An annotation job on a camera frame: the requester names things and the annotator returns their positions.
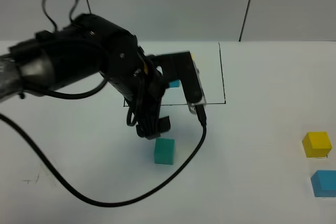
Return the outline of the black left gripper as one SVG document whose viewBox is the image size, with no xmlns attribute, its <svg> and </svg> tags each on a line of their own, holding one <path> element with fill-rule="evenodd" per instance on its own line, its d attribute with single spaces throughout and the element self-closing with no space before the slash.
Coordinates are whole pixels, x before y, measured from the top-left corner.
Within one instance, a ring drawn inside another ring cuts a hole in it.
<svg viewBox="0 0 336 224">
<path fill-rule="evenodd" d="M 152 140 L 171 128 L 169 116 L 160 118 L 166 88 L 159 83 L 161 74 L 142 52 L 138 51 L 131 62 L 135 67 L 129 74 L 111 77 L 109 83 L 121 93 L 129 107 L 127 126 L 135 126 L 139 137 Z"/>
</svg>

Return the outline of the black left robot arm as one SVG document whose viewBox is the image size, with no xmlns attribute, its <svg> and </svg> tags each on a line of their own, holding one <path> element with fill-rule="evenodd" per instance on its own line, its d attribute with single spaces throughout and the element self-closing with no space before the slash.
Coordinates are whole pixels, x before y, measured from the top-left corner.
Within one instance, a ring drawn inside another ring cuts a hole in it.
<svg viewBox="0 0 336 224">
<path fill-rule="evenodd" d="M 160 117 L 166 85 L 135 35 L 94 14 L 79 15 L 63 30 L 38 32 L 1 56 L 1 100 L 20 92 L 36 96 L 100 73 L 129 106 L 127 125 L 138 136 L 159 137 L 170 127 Z"/>
</svg>

